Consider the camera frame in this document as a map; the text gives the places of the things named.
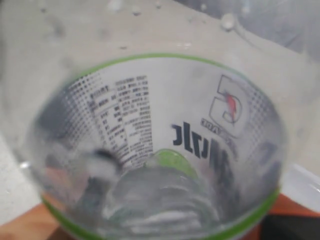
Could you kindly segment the right gripper black left finger with orange pad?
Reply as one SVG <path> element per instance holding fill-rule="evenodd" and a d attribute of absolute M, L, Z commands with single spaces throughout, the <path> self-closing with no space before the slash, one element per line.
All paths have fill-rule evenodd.
<path fill-rule="evenodd" d="M 44 204 L 0 226 L 1 240 L 71 240 Z"/>

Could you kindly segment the right gripper black right finger with orange pad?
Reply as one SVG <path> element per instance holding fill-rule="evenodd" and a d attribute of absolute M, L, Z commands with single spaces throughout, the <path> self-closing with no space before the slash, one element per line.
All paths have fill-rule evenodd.
<path fill-rule="evenodd" d="M 280 194 L 248 240 L 320 240 L 320 214 Z"/>

